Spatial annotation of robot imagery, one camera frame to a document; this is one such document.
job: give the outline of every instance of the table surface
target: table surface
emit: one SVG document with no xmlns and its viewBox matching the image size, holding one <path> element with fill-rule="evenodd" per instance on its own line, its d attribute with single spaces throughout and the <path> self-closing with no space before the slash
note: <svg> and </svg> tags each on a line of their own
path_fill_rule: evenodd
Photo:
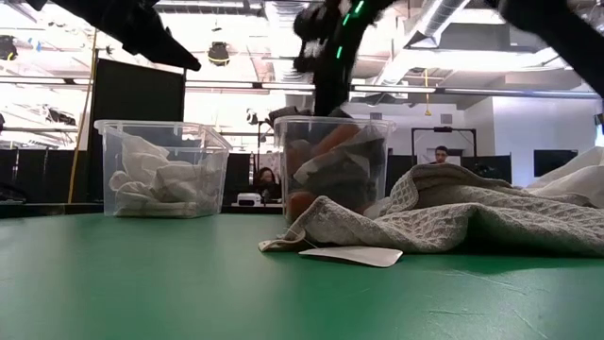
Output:
<svg viewBox="0 0 604 340">
<path fill-rule="evenodd" d="M 597 339 L 604 261 L 260 253 L 281 216 L 0 220 L 0 339 Z"/>
</svg>

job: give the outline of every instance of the plastic container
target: plastic container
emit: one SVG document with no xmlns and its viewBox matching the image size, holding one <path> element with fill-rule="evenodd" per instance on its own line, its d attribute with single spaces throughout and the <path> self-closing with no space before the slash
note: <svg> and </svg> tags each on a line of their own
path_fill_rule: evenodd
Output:
<svg viewBox="0 0 604 340">
<path fill-rule="evenodd" d="M 382 199 L 394 127 L 378 120 L 278 118 L 275 143 L 286 219 L 293 223 L 318 196 L 361 214 Z"/>
<path fill-rule="evenodd" d="M 230 144 L 192 123 L 94 122 L 103 136 L 104 210 L 111 216 L 219 213 Z"/>
</svg>

